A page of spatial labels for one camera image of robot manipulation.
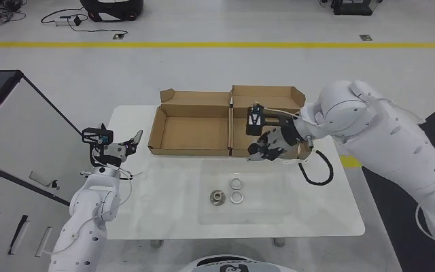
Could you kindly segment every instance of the gray floor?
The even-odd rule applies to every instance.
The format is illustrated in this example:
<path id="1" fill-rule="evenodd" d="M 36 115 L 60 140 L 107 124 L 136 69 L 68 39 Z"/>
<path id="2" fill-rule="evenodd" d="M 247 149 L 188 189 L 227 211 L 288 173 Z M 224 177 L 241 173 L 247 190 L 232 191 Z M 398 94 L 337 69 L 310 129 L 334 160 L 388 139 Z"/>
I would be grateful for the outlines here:
<path id="1" fill-rule="evenodd" d="M 435 42 L 435 2 L 384 1 L 371 17 L 336 17 L 317 0 L 146 0 L 125 41 Z M 1 41 L 111 41 L 42 25 L 79 2 L 29 0 L 27 18 L 0 26 Z M 106 27 L 84 22 L 83 29 Z M 155 105 L 158 91 L 229 91 L 233 84 L 293 85 L 314 102 L 337 79 L 361 79 L 421 117 L 434 112 L 433 48 L 0 48 L 0 69 L 21 69 L 79 129 L 108 122 L 119 105 Z M 346 169 L 366 225 L 361 237 L 108 241 L 98 271 L 177 271 L 210 254 L 240 254 L 298 271 L 400 271 L 361 169 Z"/>

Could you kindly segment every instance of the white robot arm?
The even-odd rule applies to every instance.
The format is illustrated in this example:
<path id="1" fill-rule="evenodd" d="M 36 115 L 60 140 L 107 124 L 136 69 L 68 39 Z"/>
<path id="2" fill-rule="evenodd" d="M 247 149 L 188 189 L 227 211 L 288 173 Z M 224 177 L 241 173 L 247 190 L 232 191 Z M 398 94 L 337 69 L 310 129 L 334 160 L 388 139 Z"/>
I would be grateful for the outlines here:
<path id="1" fill-rule="evenodd" d="M 129 141 L 112 143 L 113 132 L 106 130 L 104 126 L 101 129 L 89 128 L 83 131 L 83 142 L 90 144 L 90 157 L 94 168 L 90 173 L 82 172 L 87 180 L 71 200 L 71 218 L 62 228 L 54 251 L 45 252 L 52 256 L 49 272 L 92 272 L 97 269 L 107 239 L 105 223 L 115 219 L 119 206 L 130 196 L 120 203 L 121 173 L 130 182 L 131 194 L 132 176 L 129 172 L 125 173 L 120 164 L 127 156 L 136 152 L 141 136 L 142 131 L 139 131 Z"/>
<path id="2" fill-rule="evenodd" d="M 338 81 L 325 87 L 319 100 L 307 103 L 298 115 L 254 105 L 247 134 L 258 135 L 260 127 L 268 125 L 265 117 L 285 121 L 280 120 L 280 129 L 265 132 L 249 147 L 250 159 L 273 160 L 299 142 L 308 141 L 312 147 L 313 139 L 331 135 L 365 167 L 405 189 L 421 204 L 433 230 L 435 148 L 413 120 L 415 116 L 405 111 L 361 81 Z"/>

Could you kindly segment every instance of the cardboard box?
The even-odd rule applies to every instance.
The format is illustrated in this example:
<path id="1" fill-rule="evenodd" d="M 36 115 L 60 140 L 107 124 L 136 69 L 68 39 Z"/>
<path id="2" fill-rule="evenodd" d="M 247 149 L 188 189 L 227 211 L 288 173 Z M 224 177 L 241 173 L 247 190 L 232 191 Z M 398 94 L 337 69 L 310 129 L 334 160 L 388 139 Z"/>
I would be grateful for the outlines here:
<path id="1" fill-rule="evenodd" d="M 148 141 L 155 155 L 229 156 L 230 93 L 160 92 Z"/>
<path id="2" fill-rule="evenodd" d="M 148 141 L 152 154 L 248 157 L 247 148 L 257 137 L 246 135 L 247 108 L 258 102 L 296 113 L 305 96 L 291 86 L 233 86 L 231 92 L 163 90 L 160 100 Z M 303 145 L 301 158 L 309 152 Z M 294 148 L 285 158 L 296 155 Z"/>
<path id="3" fill-rule="evenodd" d="M 234 157 L 248 157 L 248 146 L 258 137 L 246 135 L 247 108 L 255 102 L 271 109 L 280 109 L 295 114 L 305 104 L 305 95 L 293 86 L 233 86 L 232 95 L 232 139 L 231 154 Z M 263 132 L 273 129 L 265 126 Z M 310 153 L 308 145 L 302 146 L 300 157 Z M 286 152 L 284 158 L 296 158 L 297 148 Z"/>

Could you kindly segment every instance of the yellow floor line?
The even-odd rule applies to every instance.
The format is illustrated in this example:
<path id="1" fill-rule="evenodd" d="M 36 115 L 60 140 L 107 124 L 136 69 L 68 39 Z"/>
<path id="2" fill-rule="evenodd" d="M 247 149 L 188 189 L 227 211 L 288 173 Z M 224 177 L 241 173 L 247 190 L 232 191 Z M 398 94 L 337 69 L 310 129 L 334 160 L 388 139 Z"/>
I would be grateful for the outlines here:
<path id="1" fill-rule="evenodd" d="M 344 168 L 357 168 L 362 166 L 359 160 L 352 156 L 340 155 L 340 160 Z"/>
<path id="2" fill-rule="evenodd" d="M 435 48 L 435 43 L 0 41 L 0 48 Z"/>

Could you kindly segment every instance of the box lid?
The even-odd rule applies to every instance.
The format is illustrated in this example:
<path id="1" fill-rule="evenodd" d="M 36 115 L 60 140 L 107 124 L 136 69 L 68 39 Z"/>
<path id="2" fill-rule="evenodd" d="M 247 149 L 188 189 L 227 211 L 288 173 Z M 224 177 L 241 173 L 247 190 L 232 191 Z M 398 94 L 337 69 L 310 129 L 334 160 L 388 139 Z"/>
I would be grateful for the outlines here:
<path id="1" fill-rule="evenodd" d="M 305 104 L 305 95 L 293 86 L 234 85 L 231 94 L 235 118 L 246 118 L 247 108 L 255 102 L 291 113 Z"/>

